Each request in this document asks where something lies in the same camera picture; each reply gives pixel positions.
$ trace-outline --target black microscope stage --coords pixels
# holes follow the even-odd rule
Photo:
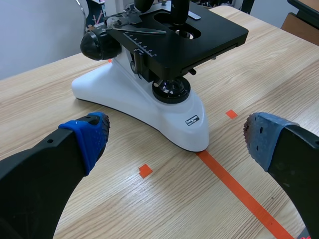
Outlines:
[[[151,35],[114,29],[109,34],[132,56],[134,50],[141,53],[139,60],[144,68],[163,80],[183,76],[193,67],[245,43],[247,29],[192,2],[189,10],[201,17],[199,20],[188,17],[183,27],[192,34],[193,39],[178,35],[176,27],[170,23],[170,13],[163,9],[140,15],[142,22],[134,26],[162,30],[166,34]]]

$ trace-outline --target microscope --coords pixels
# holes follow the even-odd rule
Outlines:
[[[248,30],[189,0],[107,0],[82,53],[112,59],[72,82],[74,96],[113,108],[192,152],[209,145],[205,107],[186,74],[245,43]]]

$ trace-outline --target orange tape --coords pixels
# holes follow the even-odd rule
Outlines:
[[[294,239],[206,150],[197,156],[277,239]]]
[[[233,110],[230,110],[228,112],[226,112],[226,114],[231,118],[234,119],[236,118],[238,115],[236,114],[236,112],[234,112]]]
[[[140,167],[140,176],[142,178],[146,178],[151,173],[153,173],[153,170],[151,170],[150,167],[148,167],[147,164],[144,164],[142,167]]]

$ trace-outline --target wooden table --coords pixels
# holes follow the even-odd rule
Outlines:
[[[186,76],[207,110],[207,150],[296,237],[304,224],[248,154],[243,124],[253,112],[271,112],[319,133],[319,47],[234,8],[213,11],[250,33],[245,45]],[[194,153],[125,114],[74,99],[72,80],[102,64],[75,55],[0,82],[0,159],[86,113],[110,117],[106,151],[71,196],[55,239],[273,238]],[[153,173],[142,179],[145,163]]]

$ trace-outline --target coarse focus knob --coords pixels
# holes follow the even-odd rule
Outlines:
[[[86,57],[100,61],[115,58],[121,53],[121,45],[105,29],[99,26],[82,38],[80,49]]]

